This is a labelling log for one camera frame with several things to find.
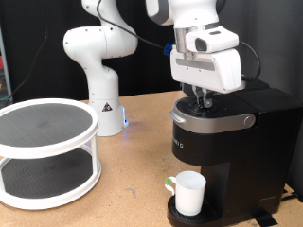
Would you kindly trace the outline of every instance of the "silver trim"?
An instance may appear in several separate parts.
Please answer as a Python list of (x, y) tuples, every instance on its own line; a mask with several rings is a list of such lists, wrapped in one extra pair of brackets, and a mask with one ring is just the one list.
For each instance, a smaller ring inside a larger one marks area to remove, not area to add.
[(179, 53), (190, 52), (187, 49), (187, 44), (186, 44), (186, 35), (189, 32), (209, 30), (211, 28), (218, 27), (219, 25), (220, 25), (219, 22), (217, 22), (217, 23), (204, 25), (204, 26), (193, 26), (193, 27), (187, 27), (187, 28), (176, 28), (176, 29), (174, 29), (174, 36), (175, 36), (175, 40), (176, 40), (177, 51)]
[(176, 63), (186, 67), (215, 71), (215, 65), (212, 62), (176, 59)]
[[(179, 99), (175, 103), (174, 109), (169, 112), (169, 114), (174, 123), (186, 131), (202, 134), (221, 133), (226, 131), (249, 129), (256, 123), (256, 118), (251, 113), (221, 118), (201, 118), (190, 116), (178, 110), (177, 104), (180, 100), (182, 99)], [(247, 120), (247, 118), (251, 120), (251, 124), (246, 126), (245, 120)]]
[(1, 53), (2, 53), (2, 61), (3, 61), (3, 66), (4, 66), (4, 76), (6, 78), (6, 83), (7, 83), (7, 88), (8, 88), (8, 95), (10, 96), (11, 95), (11, 88), (10, 88), (10, 80), (9, 80), (9, 69), (8, 69), (8, 64), (7, 64), (6, 51), (5, 51), (5, 48), (4, 48), (1, 27), (0, 27), (0, 49), (1, 49)]

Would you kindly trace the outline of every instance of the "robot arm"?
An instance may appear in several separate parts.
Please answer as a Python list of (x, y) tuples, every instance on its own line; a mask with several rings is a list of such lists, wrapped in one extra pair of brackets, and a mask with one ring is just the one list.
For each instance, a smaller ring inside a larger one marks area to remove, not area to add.
[(216, 0), (146, 0), (147, 12), (158, 25), (174, 25), (176, 45), (170, 52), (175, 80), (191, 84), (198, 103), (211, 107), (211, 92), (241, 88), (241, 61), (233, 47), (235, 33), (219, 26)]
[[(98, 17), (98, 0), (82, 0), (83, 8)], [(121, 18), (116, 0), (102, 0), (99, 11), (116, 24), (128, 26)], [(118, 75), (102, 64), (103, 59), (121, 58), (134, 53), (137, 47), (136, 37), (101, 21), (101, 26), (87, 26), (66, 32), (63, 40), (66, 54), (84, 70), (89, 90), (89, 105), (98, 113), (98, 136), (110, 136), (121, 132), (127, 121), (124, 107), (119, 104)]]

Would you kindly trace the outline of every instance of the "coffee maker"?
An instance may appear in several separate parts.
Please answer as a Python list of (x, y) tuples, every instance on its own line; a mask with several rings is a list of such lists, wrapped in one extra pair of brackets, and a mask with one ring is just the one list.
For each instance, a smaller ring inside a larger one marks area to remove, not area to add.
[(206, 178), (200, 214), (187, 217), (168, 205), (175, 227), (228, 226), (277, 212), (302, 119), (302, 103), (273, 88), (246, 89), (213, 96), (209, 111), (194, 96), (178, 100), (172, 152), (200, 166)]

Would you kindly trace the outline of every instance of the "black curtain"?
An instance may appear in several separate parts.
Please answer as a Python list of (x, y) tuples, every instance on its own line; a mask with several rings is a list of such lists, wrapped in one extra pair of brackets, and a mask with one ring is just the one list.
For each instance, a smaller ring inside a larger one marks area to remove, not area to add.
[[(303, 100), (302, 0), (227, 0), (220, 24), (257, 50), (262, 63), (261, 80)], [(238, 49), (243, 73), (253, 76), (256, 72), (253, 55), (243, 47)], [(303, 198), (302, 173), (303, 130), (297, 139), (287, 180)]]

